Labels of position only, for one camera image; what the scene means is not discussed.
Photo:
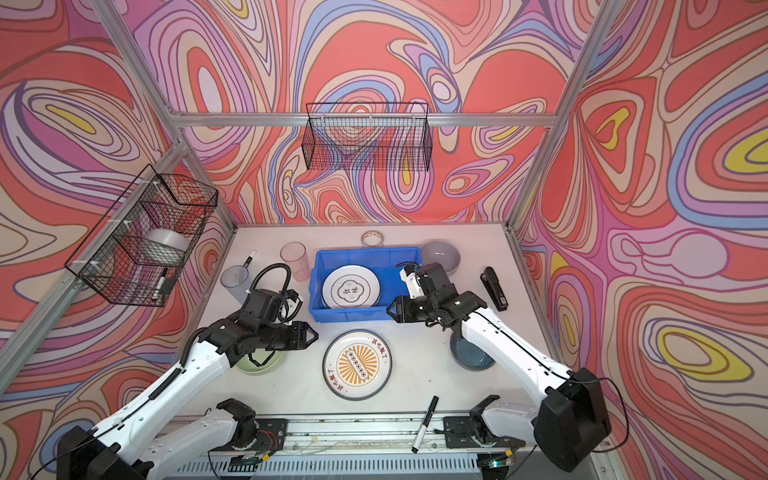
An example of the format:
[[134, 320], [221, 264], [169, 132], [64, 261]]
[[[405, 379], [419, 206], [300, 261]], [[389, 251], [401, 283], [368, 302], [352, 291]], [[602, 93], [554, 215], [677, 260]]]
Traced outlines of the white plate flower outline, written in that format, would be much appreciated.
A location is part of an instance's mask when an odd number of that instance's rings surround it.
[[321, 298], [331, 309], [373, 307], [380, 294], [381, 284], [376, 274], [360, 265], [345, 265], [333, 270], [321, 289]]

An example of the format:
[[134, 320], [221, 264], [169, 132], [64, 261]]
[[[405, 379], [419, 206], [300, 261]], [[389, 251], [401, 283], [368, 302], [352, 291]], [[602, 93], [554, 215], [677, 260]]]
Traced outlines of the white plate orange sunburst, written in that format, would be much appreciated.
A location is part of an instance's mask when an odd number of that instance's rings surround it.
[[393, 355], [379, 334], [365, 329], [338, 336], [322, 361], [326, 386], [348, 401], [363, 401], [377, 395], [389, 382]]

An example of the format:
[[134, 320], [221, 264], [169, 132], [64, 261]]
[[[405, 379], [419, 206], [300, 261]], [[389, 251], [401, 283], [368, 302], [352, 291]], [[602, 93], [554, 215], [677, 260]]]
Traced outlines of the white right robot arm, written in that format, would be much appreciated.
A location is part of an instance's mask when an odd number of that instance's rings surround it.
[[452, 330], [509, 373], [534, 403], [532, 409], [488, 402], [480, 423], [496, 437], [535, 444], [564, 472], [572, 472], [611, 434], [600, 379], [586, 368], [573, 371], [546, 356], [507, 326], [471, 291], [461, 293], [438, 263], [400, 264], [407, 295], [388, 315], [398, 323]]

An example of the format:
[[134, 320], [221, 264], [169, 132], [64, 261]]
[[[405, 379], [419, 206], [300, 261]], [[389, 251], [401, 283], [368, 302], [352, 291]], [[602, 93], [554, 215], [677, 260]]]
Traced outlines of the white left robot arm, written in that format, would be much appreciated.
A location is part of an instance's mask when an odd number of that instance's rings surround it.
[[163, 479], [213, 449], [252, 449], [263, 430], [254, 410], [234, 398], [167, 437], [157, 435], [242, 358], [258, 350], [304, 350], [316, 341], [317, 332], [296, 318], [301, 307], [293, 289], [256, 289], [239, 310], [197, 329], [178, 362], [134, 400], [90, 429], [74, 427], [61, 436], [57, 478]]

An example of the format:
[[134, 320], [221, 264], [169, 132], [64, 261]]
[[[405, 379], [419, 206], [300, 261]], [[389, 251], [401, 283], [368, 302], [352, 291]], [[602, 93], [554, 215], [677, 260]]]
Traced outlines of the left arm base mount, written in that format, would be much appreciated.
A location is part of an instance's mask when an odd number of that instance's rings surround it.
[[229, 398], [208, 408], [205, 415], [233, 420], [231, 438], [213, 451], [253, 451], [257, 455], [272, 455], [284, 448], [288, 421], [283, 418], [258, 418], [255, 411], [240, 400]]

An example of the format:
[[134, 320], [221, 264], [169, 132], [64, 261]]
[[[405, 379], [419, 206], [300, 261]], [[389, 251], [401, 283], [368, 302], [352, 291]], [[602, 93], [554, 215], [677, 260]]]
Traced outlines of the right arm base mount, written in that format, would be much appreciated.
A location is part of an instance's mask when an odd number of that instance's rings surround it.
[[444, 437], [449, 449], [506, 447], [516, 451], [524, 447], [526, 442], [521, 439], [493, 434], [483, 420], [485, 409], [499, 399], [499, 395], [489, 395], [470, 409], [466, 416], [444, 417], [442, 428], [436, 429], [435, 433]]

